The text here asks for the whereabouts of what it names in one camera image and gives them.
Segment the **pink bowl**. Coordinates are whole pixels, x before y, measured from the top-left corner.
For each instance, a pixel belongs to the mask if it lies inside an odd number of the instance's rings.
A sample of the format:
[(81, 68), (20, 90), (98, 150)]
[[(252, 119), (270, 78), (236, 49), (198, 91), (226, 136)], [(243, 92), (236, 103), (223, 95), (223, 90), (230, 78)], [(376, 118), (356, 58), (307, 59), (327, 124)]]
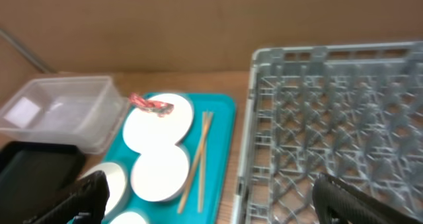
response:
[(130, 184), (142, 200), (166, 202), (182, 192), (189, 171), (188, 150), (171, 145), (140, 155), (132, 167)]

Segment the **small white cup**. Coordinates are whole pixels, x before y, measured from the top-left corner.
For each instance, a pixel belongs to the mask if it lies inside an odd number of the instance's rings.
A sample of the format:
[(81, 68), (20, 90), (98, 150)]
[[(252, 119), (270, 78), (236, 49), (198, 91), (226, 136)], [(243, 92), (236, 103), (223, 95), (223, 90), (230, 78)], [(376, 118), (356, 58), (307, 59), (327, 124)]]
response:
[(149, 222), (137, 212), (125, 211), (117, 215), (109, 224), (149, 224)]

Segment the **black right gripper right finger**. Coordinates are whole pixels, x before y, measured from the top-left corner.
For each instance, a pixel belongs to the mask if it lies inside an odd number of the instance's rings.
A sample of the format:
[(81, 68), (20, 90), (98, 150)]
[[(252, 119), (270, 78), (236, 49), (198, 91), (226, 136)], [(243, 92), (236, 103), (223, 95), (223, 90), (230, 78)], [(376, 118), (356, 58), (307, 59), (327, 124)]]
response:
[(312, 201), (320, 224), (421, 223), (327, 173), (315, 180)]

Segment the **grey bowl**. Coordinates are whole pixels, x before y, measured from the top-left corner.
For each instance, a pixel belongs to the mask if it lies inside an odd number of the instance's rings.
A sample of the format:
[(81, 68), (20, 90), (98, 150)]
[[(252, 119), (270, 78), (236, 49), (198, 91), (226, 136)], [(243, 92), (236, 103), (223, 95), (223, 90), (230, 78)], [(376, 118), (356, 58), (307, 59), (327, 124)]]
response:
[(130, 196), (128, 174), (122, 165), (114, 162), (104, 162), (90, 168), (80, 179), (96, 171), (102, 171), (106, 175), (110, 195), (106, 203), (103, 220), (110, 221), (121, 213), (128, 203)]

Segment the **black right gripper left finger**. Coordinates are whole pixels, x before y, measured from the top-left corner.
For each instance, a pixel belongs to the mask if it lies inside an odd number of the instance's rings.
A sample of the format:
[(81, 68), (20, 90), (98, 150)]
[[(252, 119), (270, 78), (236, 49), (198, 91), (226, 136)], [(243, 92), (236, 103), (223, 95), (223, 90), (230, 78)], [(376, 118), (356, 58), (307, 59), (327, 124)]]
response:
[(95, 171), (42, 202), (23, 223), (101, 223), (109, 195), (105, 173)]

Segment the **red snack wrapper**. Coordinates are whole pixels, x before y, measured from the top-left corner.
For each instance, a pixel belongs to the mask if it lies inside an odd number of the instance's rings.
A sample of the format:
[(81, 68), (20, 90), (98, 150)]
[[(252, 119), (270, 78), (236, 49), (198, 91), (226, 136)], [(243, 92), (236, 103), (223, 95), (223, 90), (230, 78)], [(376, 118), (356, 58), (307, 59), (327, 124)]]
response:
[(156, 114), (158, 117), (169, 115), (174, 110), (174, 105), (158, 100), (147, 100), (136, 93), (129, 96), (129, 102), (143, 112)]

